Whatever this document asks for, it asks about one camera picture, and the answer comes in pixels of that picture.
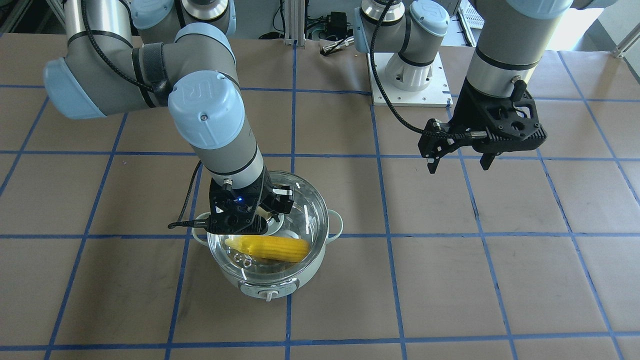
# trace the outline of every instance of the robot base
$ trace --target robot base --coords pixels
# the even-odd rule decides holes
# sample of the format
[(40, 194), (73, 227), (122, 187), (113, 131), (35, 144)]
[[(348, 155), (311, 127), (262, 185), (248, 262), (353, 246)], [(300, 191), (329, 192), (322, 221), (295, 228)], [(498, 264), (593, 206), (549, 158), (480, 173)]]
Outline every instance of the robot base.
[[(438, 53), (433, 60), (431, 66), (432, 75), (429, 77), (431, 82), (424, 90), (417, 92), (409, 92), (396, 88), (385, 75), (385, 67), (389, 59), (391, 59), (392, 53), (376, 53), (376, 69), (378, 70), (378, 77), (382, 83), (382, 87), (385, 89), (387, 96), (391, 100), (394, 106), (422, 106), (430, 108), (444, 108), (447, 105), (451, 105), (451, 93), (449, 91), (449, 84), (447, 84), (447, 78), (442, 68), (442, 60), (440, 59), (440, 53)], [(371, 61), (369, 63), (369, 79), (371, 80), (371, 90), (373, 97), (373, 105), (384, 105), (385, 100), (382, 98), (380, 89), (378, 88), (375, 79), (373, 78), (373, 72), (371, 71)]]

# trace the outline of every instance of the corn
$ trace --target corn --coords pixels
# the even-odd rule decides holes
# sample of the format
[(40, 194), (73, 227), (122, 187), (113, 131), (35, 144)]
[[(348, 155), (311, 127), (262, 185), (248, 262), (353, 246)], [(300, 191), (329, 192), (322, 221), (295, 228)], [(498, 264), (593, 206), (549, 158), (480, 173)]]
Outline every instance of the corn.
[(305, 240), (279, 236), (232, 235), (225, 245), (250, 256), (291, 263), (299, 263), (309, 253)]

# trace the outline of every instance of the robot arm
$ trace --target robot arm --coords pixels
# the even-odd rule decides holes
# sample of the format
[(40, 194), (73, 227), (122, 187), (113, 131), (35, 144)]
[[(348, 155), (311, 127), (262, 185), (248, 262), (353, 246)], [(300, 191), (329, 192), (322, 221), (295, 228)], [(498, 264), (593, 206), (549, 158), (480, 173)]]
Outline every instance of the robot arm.
[[(463, 146), (472, 146), (483, 154), (480, 163), (485, 170), (503, 152), (537, 149), (546, 140), (547, 133), (540, 124), (527, 83), (562, 15), (569, 7), (602, 8), (616, 0), (471, 2), (485, 24), (449, 122), (429, 119), (424, 129), (417, 129), (401, 118), (381, 89), (398, 120), (422, 134), (418, 148), (428, 159), (431, 173), (435, 173), (442, 156)], [(429, 59), (433, 61), (446, 32), (438, 31), (443, 22), (448, 24), (446, 11), (430, 0), (416, 0), (408, 12), (401, 0), (363, 0), (356, 10), (360, 19), (356, 22), (358, 35), (355, 37), (358, 50), (370, 53), (372, 63), (374, 51), (397, 52), (394, 69), (402, 70), (396, 70), (398, 83), (394, 84), (407, 91), (419, 90), (419, 87), (408, 86), (411, 77), (404, 74), (408, 73), (407, 69), (412, 74), (424, 74)], [(403, 16), (406, 26), (401, 25)], [(416, 33), (425, 32), (430, 36), (422, 42), (412, 40)], [(425, 57), (416, 61), (415, 54)]]
[[(199, 9), (195, 14), (203, 17), (207, 6), (217, 9), (221, 22), (215, 25), (231, 27), (232, 9), (221, 11), (217, 6), (225, 3), (229, 9), (232, 3), (183, 3)], [(180, 28), (174, 21), (176, 14), (182, 12), (184, 17), (190, 14), (188, 9), (184, 5), (180, 10), (173, 8), (173, 1), (133, 2), (134, 23), (140, 25), (145, 19), (151, 24), (141, 31), (145, 41), (147, 36), (166, 40), (175, 30), (170, 43), (133, 48), (124, 2), (67, 1), (68, 53), (46, 65), (45, 88), (57, 109), (72, 119), (169, 107), (179, 133), (212, 177), (212, 215), (174, 225), (205, 227), (215, 234), (264, 233), (267, 223), (256, 215), (258, 207), (274, 215), (288, 213), (292, 191), (275, 186), (264, 166), (246, 119), (236, 59), (225, 34), (192, 16)]]

